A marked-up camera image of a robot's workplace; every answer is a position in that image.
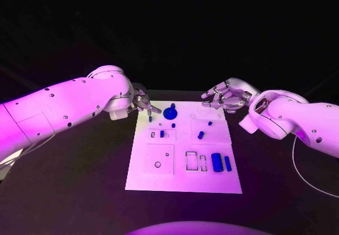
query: white cable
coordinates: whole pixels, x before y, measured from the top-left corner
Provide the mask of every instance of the white cable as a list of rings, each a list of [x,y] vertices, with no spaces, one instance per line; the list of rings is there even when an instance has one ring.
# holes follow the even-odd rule
[[[295,138],[295,143],[293,143],[292,160],[293,160],[295,169],[296,169],[296,171],[298,171],[298,174],[299,174],[301,178],[303,179],[303,181],[305,181],[318,191],[321,191],[321,192],[325,193],[326,195],[331,195],[331,196],[339,198],[339,196],[337,196],[337,195],[328,193],[326,191],[321,190],[319,188],[316,188],[316,187],[306,181],[306,179],[303,178],[303,176],[302,176],[302,174],[301,174],[301,172],[299,172],[298,166],[296,166],[296,162],[295,162],[295,146],[296,146],[296,141],[298,141],[298,137]]]
[[[31,147],[25,150],[25,152],[16,157],[16,158],[13,158],[13,159],[11,159],[8,162],[5,162],[5,163],[2,163],[0,164],[0,169],[3,168],[3,167],[6,167],[9,164],[12,164],[16,160],[19,160],[19,158],[22,158],[26,154],[29,154],[31,152],[34,152],[38,148],[41,148],[50,141],[51,141],[51,139],[55,137],[55,134],[50,137],[50,139],[37,147],[37,148],[34,148],[35,147],[35,145],[37,145],[37,143],[34,143],[32,145],[31,145]]]

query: black background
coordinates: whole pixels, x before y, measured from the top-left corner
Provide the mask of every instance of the black background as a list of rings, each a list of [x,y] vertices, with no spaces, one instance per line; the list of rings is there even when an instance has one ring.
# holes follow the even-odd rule
[[[205,91],[238,77],[337,103],[339,21],[321,7],[2,1],[2,101],[112,64],[148,89]]]

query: circular hole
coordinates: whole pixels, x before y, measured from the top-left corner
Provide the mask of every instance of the circular hole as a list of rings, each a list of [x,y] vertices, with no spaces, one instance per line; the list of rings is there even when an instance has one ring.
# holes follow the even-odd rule
[[[159,167],[162,166],[162,163],[161,163],[161,162],[156,162],[156,163],[155,163],[155,166],[156,166],[156,168],[159,168]]]

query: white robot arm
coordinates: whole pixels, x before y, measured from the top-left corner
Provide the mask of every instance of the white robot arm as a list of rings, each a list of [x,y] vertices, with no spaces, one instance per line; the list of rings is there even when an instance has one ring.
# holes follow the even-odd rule
[[[272,90],[260,91],[243,80],[230,78],[220,83],[202,98],[214,95],[205,107],[223,107],[234,113],[244,105],[249,115],[241,127],[254,133],[259,129],[275,139],[293,133],[305,144],[339,158],[339,106],[329,103],[309,103],[298,94]]]
[[[162,113],[149,103],[145,87],[136,86],[119,67],[103,66],[87,77],[0,104],[0,162],[103,110],[110,112],[112,120],[126,118],[135,109]]]

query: table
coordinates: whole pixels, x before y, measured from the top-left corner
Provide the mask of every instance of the table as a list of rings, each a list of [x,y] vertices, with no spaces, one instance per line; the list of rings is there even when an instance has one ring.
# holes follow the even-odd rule
[[[152,100],[201,101],[201,94],[149,91]],[[243,194],[125,190],[138,111],[117,121],[103,112],[15,164],[0,184],[0,234],[125,234],[174,221],[338,234],[339,199],[296,173],[295,136],[249,134],[238,125],[246,113],[227,114]],[[338,159],[298,141],[296,163],[305,178],[339,194]]]

